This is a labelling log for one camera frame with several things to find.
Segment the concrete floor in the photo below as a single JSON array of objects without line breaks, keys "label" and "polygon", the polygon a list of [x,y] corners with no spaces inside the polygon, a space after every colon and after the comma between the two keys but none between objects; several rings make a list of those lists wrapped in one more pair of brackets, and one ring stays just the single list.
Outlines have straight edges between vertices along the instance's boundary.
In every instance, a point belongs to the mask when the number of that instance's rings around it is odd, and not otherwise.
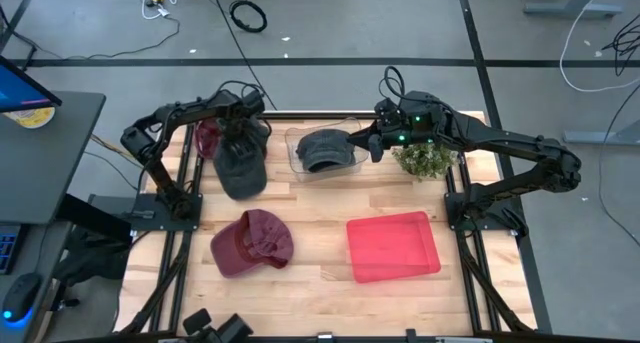
[{"label": "concrete floor", "polygon": [[[1,2],[12,16],[21,1]],[[222,1],[226,8],[232,0]],[[269,27],[260,35],[236,29],[249,58],[282,58],[284,54],[290,58],[473,57],[458,0],[253,1],[267,12]],[[522,14],[524,2],[542,0],[469,1],[485,59],[558,59],[572,22]],[[638,13],[639,1],[598,0],[621,4],[625,11],[613,19],[581,21],[567,58],[611,59],[608,51],[601,58],[594,55]],[[180,34],[157,49],[122,58],[240,57],[220,12],[209,1],[178,0],[168,8],[182,22]],[[171,22],[142,19],[140,0],[32,0],[18,26],[19,32],[62,56],[136,49],[159,41],[173,29]],[[27,47],[12,38],[2,54],[24,58],[26,52]],[[36,58],[53,57],[42,53]],[[280,109],[371,109],[379,100],[377,83],[383,68],[263,66],[255,71]],[[474,67],[399,68],[409,89],[430,91],[456,109],[485,110]],[[629,69],[620,78],[612,68],[569,69],[567,73],[575,84],[595,88],[628,82],[640,71]],[[95,133],[111,142],[117,142],[122,129],[137,117],[164,103],[210,94],[227,79],[252,81],[244,67],[48,67],[30,68],[29,74],[52,90],[106,94],[107,104]],[[604,130],[630,91],[578,93],[554,68],[490,68],[489,77],[505,129],[558,139],[564,129]],[[614,130],[640,118],[639,99],[630,102]],[[566,194],[540,192],[523,198],[553,331],[640,339],[640,249],[599,206],[598,148],[569,148],[583,161],[580,187]],[[138,172],[134,167],[99,147],[88,149],[108,157],[135,182]],[[612,214],[640,234],[640,223],[630,210],[638,201],[637,156],[637,149],[607,149],[603,195]],[[530,167],[527,162],[513,163],[516,172]],[[90,173],[96,170],[101,174]],[[108,166],[92,157],[82,160],[71,192],[81,198],[90,193],[133,195]],[[73,331],[74,337],[95,336],[109,329],[117,285],[90,281],[74,294],[85,301],[96,294],[102,298],[60,314],[51,340],[71,337],[64,327],[80,318],[87,323]],[[93,307],[102,309],[93,316],[85,314]]]}]

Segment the keyboard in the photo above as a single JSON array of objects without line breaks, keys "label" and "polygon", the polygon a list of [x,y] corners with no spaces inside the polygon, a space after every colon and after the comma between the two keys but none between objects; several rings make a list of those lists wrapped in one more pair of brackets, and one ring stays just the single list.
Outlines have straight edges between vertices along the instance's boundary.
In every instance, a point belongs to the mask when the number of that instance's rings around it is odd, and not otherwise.
[{"label": "keyboard", "polygon": [[11,273],[26,234],[25,225],[0,223],[0,275]]}]

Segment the maroon cap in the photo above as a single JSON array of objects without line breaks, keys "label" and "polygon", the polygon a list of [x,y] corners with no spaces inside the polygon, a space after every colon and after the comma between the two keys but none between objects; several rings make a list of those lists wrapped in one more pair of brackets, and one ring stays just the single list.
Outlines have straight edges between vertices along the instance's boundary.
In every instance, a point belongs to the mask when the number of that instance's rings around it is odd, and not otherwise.
[{"label": "maroon cap", "polygon": [[253,209],[213,237],[211,253],[222,276],[233,278],[262,264],[284,268],[293,256],[293,240],[280,218]]}]

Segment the clear plastic container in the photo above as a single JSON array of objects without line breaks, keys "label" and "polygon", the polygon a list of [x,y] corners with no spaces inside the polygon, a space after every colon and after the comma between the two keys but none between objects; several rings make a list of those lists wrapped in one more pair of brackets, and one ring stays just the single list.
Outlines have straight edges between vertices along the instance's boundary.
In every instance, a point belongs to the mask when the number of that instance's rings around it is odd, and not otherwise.
[{"label": "clear plastic container", "polygon": [[290,128],[285,132],[285,142],[287,143],[287,150],[289,151],[289,163],[291,164],[291,170],[295,173],[296,179],[299,182],[312,182],[321,179],[327,179],[337,176],[343,176],[348,174],[354,174],[360,171],[362,163],[369,158],[369,152],[360,147],[354,147],[353,156],[355,157],[354,163],[348,166],[336,166],[329,169],[325,169],[321,172],[311,173],[305,171],[302,167],[302,161],[298,158],[298,144],[300,140],[306,135],[317,132],[322,129],[339,129],[347,133],[354,133],[361,129],[360,122],[355,118],[347,118],[339,123],[327,124],[323,126],[313,128]]}]

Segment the monitor screen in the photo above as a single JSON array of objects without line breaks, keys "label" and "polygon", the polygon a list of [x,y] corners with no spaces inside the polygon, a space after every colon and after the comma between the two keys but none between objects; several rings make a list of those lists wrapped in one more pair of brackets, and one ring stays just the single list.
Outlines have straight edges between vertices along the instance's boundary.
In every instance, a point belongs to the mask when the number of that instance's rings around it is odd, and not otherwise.
[{"label": "monitor screen", "polygon": [[60,100],[0,57],[0,112],[60,105]]}]

